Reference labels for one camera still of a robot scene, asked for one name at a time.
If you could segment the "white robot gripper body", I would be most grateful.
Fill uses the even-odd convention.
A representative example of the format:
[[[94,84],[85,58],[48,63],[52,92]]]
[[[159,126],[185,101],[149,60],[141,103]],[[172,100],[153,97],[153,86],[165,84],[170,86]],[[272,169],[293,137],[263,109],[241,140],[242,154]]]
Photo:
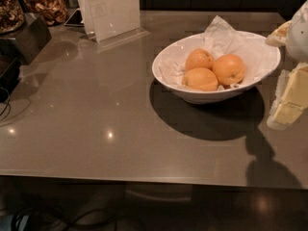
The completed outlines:
[[[286,49],[298,62],[308,62],[308,0],[293,15],[287,37]]]

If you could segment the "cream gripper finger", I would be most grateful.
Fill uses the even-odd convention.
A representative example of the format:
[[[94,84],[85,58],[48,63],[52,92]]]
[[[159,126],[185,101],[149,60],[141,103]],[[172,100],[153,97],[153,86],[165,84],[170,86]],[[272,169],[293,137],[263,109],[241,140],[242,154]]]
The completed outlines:
[[[287,21],[275,29],[266,38],[266,44],[270,46],[280,47],[286,44],[286,37],[290,27],[291,21]]]
[[[292,71],[281,71],[267,125],[274,130],[284,130],[293,125],[307,108],[308,64],[299,63]]]

